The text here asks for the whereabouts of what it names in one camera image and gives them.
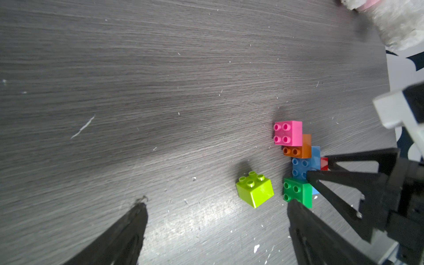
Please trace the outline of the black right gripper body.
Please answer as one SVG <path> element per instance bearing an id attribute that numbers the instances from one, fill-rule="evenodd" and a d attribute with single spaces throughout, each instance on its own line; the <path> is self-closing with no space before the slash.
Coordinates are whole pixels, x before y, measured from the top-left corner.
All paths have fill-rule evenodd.
<path id="1" fill-rule="evenodd" d="M 389 175 L 370 185 L 360 202 L 362 220 L 399 243 L 397 258 L 424 263 L 424 164 L 399 158 Z"/>

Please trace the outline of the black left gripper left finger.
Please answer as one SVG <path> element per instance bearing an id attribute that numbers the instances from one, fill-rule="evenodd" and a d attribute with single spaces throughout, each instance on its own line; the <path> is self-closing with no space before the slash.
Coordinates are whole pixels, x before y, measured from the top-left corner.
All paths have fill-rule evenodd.
<path id="1" fill-rule="evenodd" d="M 126 214 L 66 265 L 136 265 L 148 224 L 146 204 L 136 203 Z"/>

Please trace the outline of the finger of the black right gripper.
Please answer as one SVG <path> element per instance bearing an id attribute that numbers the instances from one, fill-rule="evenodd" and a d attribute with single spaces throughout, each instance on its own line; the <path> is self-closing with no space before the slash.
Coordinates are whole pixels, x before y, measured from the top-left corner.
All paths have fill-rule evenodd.
<path id="1" fill-rule="evenodd" d="M 384 203 L 388 176 L 384 173 L 349 171 L 309 171 L 307 180 L 338 211 L 357 235 L 371 243 L 376 229 L 383 231 L 388 217 Z M 356 189 L 362 196 L 358 208 L 348 203 L 343 195 L 334 192 L 327 183 Z"/>
<path id="2" fill-rule="evenodd" d="M 378 172 L 389 176 L 399 158 L 398 148 L 387 148 L 364 152 L 355 152 L 340 155 L 330 155 L 328 159 L 328 167 L 330 171 L 348 172 L 347 169 L 339 166 L 338 162 L 361 162 L 375 161 L 378 163 Z"/>

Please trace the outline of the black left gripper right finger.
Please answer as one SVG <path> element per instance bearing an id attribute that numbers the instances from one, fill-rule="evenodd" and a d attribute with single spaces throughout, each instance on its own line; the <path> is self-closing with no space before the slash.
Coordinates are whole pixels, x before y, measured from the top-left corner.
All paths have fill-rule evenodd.
<path id="1" fill-rule="evenodd" d="M 290 236 L 299 265 L 374 265 L 298 201 L 288 203 Z"/>

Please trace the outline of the red lego brick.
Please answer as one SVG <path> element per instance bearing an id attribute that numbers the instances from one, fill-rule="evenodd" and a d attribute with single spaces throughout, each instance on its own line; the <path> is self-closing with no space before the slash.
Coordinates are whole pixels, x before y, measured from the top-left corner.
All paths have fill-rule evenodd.
<path id="1" fill-rule="evenodd" d="M 320 170 L 321 171 L 329 170 L 329 159 L 327 157 L 320 158 Z"/>

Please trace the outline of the blue long lego brick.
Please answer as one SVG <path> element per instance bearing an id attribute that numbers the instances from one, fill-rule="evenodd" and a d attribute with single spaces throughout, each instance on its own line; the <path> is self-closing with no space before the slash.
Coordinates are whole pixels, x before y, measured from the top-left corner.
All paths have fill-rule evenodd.
<path id="1" fill-rule="evenodd" d="M 308 171 L 321 170 L 321 149 L 319 146 L 311 147 L 312 157 L 309 159 L 292 158 L 292 176 L 297 180 L 306 181 Z"/>

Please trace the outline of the orange lego brick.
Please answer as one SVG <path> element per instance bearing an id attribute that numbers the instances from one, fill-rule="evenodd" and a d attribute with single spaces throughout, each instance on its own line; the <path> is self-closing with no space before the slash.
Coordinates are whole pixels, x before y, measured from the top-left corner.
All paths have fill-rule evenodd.
<path id="1" fill-rule="evenodd" d="M 303 134 L 302 146 L 284 146 L 282 147 L 284 155 L 298 159 L 310 159 L 312 157 L 311 140 L 311 134 Z"/>

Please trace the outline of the lime green lego brick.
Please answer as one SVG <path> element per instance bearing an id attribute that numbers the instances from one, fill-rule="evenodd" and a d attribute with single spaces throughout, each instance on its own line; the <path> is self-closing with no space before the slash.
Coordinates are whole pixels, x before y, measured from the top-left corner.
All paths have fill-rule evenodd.
<path id="1" fill-rule="evenodd" d="M 240 177 L 236 188 L 239 197 L 253 208 L 258 208 L 274 196 L 271 180 L 255 171 Z"/>

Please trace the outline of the pink lego brick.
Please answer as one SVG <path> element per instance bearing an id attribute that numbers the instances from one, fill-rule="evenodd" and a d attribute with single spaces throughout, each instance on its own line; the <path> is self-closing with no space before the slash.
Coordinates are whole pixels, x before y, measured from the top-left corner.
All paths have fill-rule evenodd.
<path id="1" fill-rule="evenodd" d="M 303 123 L 301 121 L 281 121 L 274 123 L 274 143 L 281 146 L 303 145 Z"/>

